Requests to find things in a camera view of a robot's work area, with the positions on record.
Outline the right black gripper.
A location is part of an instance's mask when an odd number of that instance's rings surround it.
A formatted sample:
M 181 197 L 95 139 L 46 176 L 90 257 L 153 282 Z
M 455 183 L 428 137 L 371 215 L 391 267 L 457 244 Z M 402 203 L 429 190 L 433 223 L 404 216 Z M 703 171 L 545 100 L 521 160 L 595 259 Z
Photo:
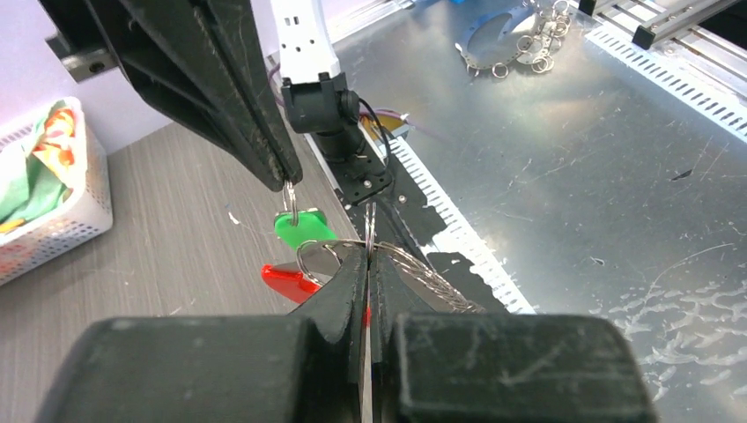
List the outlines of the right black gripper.
M 40 0 L 55 33 L 46 43 L 81 83 L 121 70 L 152 108 L 228 152 L 218 101 L 229 92 L 195 1 Z

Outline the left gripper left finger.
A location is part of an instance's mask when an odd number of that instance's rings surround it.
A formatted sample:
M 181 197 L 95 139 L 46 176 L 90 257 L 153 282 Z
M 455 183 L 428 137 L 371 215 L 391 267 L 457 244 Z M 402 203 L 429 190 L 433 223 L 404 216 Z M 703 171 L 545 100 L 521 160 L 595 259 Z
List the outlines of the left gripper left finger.
M 359 422 L 360 260 L 285 315 L 113 317 L 72 346 L 39 422 Z

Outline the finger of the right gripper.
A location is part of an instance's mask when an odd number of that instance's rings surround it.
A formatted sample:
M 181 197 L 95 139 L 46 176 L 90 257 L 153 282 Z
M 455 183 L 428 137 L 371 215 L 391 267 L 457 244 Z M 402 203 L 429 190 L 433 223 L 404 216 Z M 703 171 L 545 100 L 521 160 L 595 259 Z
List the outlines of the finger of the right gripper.
M 228 152 L 265 186 L 297 184 L 303 170 L 275 93 L 249 1 L 195 1 L 195 18 L 211 43 L 229 92 L 218 101 L 229 124 Z

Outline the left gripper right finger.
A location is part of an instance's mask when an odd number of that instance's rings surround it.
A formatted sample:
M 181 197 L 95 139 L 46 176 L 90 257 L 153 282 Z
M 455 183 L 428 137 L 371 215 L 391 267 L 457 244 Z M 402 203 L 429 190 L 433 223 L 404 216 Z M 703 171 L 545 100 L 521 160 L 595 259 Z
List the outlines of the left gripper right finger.
M 632 349 L 587 315 L 438 312 L 370 263 L 376 422 L 654 422 Z

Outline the red handled metal keyring holder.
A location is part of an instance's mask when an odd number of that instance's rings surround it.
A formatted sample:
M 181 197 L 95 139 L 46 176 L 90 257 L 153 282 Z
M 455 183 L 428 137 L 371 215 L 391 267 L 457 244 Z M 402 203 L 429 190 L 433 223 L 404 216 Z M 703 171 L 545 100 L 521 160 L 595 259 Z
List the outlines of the red handled metal keyring holder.
M 371 266 L 382 258 L 394 267 L 411 291 L 423 299 L 435 299 L 434 308 L 452 313 L 484 313 L 486 309 L 466 298 L 454 286 L 415 256 L 390 242 L 377 242 L 376 206 L 368 205 L 364 220 L 364 239 L 353 240 L 337 236 L 329 241 L 306 241 L 294 249 L 291 263 L 266 264 L 261 269 L 263 283 L 286 299 L 301 304 L 318 293 L 343 270 L 352 257 L 360 260 L 363 284 L 374 288 L 369 280 Z

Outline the key with green tag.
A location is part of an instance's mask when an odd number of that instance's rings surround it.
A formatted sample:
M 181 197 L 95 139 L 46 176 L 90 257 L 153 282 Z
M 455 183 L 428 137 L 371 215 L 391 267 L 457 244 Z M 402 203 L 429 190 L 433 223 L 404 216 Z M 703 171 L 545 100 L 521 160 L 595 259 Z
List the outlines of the key with green tag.
M 299 208 L 291 182 L 285 182 L 282 196 L 284 209 L 274 219 L 274 232 L 291 249 L 297 249 L 306 241 L 329 241 L 337 238 L 323 211 L 317 208 Z

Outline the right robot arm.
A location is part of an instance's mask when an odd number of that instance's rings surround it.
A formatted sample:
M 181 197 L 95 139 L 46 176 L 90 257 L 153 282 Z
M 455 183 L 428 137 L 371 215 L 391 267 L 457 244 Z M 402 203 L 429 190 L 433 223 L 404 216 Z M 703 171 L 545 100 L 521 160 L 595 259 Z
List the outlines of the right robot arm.
M 393 177 L 359 127 L 318 1 L 276 1 L 282 84 L 271 87 L 248 1 L 46 1 L 48 45 L 78 59 L 76 79 L 118 68 L 151 108 L 280 191 L 303 172 L 292 133 L 308 134 L 340 195 L 360 204 Z

